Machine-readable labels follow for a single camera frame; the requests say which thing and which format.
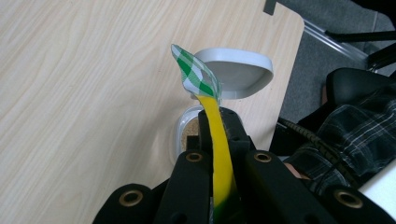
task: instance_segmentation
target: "wooden table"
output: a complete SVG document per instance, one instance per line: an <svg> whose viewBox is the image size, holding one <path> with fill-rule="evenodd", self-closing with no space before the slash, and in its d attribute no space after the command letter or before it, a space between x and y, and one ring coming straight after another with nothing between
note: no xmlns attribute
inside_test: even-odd
<svg viewBox="0 0 396 224"><path fill-rule="evenodd" d="M0 223L90 223L116 188L172 172L177 119L197 105L170 45L272 59L264 90L224 106L270 145L304 29L264 0L0 0Z"/></svg>

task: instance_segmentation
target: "gray floor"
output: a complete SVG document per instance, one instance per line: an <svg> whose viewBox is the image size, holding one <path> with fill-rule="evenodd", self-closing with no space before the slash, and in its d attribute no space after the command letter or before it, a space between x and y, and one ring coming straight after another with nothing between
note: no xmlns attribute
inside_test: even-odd
<svg viewBox="0 0 396 224"><path fill-rule="evenodd" d="M388 17L362 8L349 0L278 0L296 11L305 20L336 33L362 33L394 30ZM352 44L364 53L371 53L393 42ZM315 111L321 102L321 89L326 76L340 67L365 69L362 60L352 59L304 32L291 73L290 83L280 116L298 121ZM390 75L392 65L378 71Z"/></svg>

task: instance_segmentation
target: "green and white checkered fabric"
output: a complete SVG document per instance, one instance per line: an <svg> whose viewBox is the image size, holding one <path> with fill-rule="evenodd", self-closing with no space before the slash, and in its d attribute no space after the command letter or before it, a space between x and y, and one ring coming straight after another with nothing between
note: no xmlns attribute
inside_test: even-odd
<svg viewBox="0 0 396 224"><path fill-rule="evenodd" d="M219 102L221 97L220 83L204 62L178 45L172 45L172 54L180 66L181 81L184 88L194 95L211 96Z"/></svg>

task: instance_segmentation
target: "plaid clothing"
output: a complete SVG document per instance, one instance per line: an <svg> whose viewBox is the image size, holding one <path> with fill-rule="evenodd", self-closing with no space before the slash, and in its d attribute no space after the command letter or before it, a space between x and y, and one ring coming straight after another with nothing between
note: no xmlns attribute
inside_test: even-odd
<svg viewBox="0 0 396 224"><path fill-rule="evenodd" d="M396 158L396 84L356 104L338 106L317 136L338 150L358 181L367 181ZM313 180L312 190L322 192L334 184L349 186L312 144L299 147L285 162Z"/></svg>

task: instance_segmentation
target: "white plastic lid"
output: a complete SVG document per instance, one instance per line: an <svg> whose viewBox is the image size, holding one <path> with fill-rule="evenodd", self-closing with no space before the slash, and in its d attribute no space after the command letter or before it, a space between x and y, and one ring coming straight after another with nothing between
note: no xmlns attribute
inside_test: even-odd
<svg viewBox="0 0 396 224"><path fill-rule="evenodd" d="M221 82L222 99L241 99L264 88L273 78L271 60L241 49L203 49L195 54Z"/></svg>

